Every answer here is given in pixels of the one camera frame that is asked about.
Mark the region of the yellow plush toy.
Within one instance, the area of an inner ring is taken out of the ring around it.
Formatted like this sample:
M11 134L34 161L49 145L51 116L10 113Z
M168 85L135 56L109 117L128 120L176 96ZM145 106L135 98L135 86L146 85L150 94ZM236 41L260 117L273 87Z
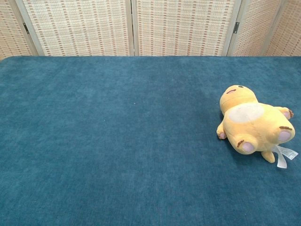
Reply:
M240 154L260 152L267 162L287 167L280 144L295 136L289 108L260 103L248 87L232 85L222 94L220 109L223 120L216 131L219 139L228 139Z

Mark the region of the blue velvet tablecloth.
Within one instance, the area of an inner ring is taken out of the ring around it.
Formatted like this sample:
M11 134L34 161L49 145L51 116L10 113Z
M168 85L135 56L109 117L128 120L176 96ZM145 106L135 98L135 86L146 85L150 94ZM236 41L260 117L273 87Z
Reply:
M234 84L294 112L286 169L218 139ZM301 57L0 61L0 226L301 226Z

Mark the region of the woven folding screen panel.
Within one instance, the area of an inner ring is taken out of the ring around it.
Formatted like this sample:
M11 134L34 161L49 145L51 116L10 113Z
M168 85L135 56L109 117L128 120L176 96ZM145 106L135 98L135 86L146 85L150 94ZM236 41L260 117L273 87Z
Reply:
M301 57L301 0L285 0L268 35L264 56Z
M242 0L130 0L136 56L226 56Z
M14 0L38 56L133 56L131 0Z
M31 56L31 50L8 0L0 0L0 61L11 56Z
M237 34L232 33L228 57L259 57L285 0L240 0L235 22L240 22Z

